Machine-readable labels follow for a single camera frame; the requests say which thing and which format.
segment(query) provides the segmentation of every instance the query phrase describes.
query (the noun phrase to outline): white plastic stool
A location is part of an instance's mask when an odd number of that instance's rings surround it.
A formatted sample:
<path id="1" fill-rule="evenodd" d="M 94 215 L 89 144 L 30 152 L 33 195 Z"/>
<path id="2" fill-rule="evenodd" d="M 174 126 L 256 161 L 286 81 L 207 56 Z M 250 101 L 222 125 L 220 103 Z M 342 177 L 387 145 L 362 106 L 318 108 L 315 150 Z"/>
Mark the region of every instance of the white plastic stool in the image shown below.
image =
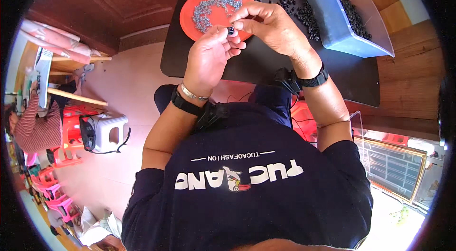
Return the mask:
<path id="1" fill-rule="evenodd" d="M 93 116 L 88 119 L 88 122 L 93 126 L 95 130 L 95 150 L 98 152 L 108 152 L 117 150 L 124 142 L 124 124 L 128 122 L 128 118 L 124 115 L 115 117 L 110 114 L 100 114 Z M 118 128 L 119 142 L 110 142 L 109 133 L 111 129 Z"/>

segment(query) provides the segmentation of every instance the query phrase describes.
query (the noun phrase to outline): wooden door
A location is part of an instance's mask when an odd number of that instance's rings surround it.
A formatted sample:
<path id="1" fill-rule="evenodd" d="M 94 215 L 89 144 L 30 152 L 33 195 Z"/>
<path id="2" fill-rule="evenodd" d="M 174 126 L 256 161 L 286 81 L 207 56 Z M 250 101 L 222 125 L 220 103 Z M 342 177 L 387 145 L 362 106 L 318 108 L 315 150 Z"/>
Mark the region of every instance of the wooden door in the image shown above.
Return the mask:
<path id="1" fill-rule="evenodd" d="M 119 38 L 168 24 L 177 0 L 35 0 L 26 15 L 81 37 L 110 55 Z"/>

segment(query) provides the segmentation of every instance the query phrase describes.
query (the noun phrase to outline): black table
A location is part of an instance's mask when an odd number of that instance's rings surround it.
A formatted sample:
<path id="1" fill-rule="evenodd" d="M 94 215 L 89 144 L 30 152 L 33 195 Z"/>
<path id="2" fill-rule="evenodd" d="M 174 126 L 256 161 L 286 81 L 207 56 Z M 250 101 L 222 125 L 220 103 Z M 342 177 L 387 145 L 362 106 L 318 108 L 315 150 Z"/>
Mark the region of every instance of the black table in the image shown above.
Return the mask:
<path id="1" fill-rule="evenodd" d="M 179 14 L 187 0 L 178 0 L 161 57 L 161 71 L 169 77 L 183 77 L 188 52 L 194 41 L 186 36 L 179 22 Z M 305 0 L 296 0 L 297 6 Z M 292 17 L 307 37 L 307 29 Z M 255 84 L 278 85 L 275 72 L 286 67 L 292 69 L 288 56 L 270 49 L 258 37 L 246 41 L 247 48 L 228 60 L 222 79 Z M 334 83 L 345 100 L 378 107 L 380 103 L 379 70 L 377 58 L 361 58 L 348 53 L 325 49 L 321 41 L 309 41 L 317 51 Z"/>

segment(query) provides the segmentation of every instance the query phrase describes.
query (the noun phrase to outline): silver bracelet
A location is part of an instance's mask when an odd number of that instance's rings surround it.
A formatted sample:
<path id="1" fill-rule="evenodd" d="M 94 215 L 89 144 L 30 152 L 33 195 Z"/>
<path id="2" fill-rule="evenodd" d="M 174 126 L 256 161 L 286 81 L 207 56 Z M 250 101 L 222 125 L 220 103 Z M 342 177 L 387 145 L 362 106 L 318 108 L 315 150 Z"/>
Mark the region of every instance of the silver bracelet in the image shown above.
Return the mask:
<path id="1" fill-rule="evenodd" d="M 190 98 L 192 99 L 196 99 L 197 96 L 195 94 L 193 94 L 192 92 L 190 92 L 184 85 L 184 82 L 182 82 L 180 84 L 180 88 L 182 89 L 182 92 L 184 92 L 184 94 L 186 94 L 187 96 L 189 96 Z M 198 100 L 200 101 L 205 101 L 207 100 L 209 97 L 198 97 Z"/>

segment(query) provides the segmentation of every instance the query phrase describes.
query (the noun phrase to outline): plastic container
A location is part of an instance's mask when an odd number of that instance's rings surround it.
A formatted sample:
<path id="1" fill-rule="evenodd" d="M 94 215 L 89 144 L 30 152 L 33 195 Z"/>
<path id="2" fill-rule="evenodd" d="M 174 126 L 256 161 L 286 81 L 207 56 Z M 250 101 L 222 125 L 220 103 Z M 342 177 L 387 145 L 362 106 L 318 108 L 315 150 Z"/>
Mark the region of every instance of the plastic container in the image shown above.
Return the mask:
<path id="1" fill-rule="evenodd" d="M 315 12 L 323 46 L 359 57 L 391 55 L 393 46 L 385 24 L 372 0 L 350 0 L 372 35 L 368 41 L 356 35 L 339 0 L 307 0 Z"/>

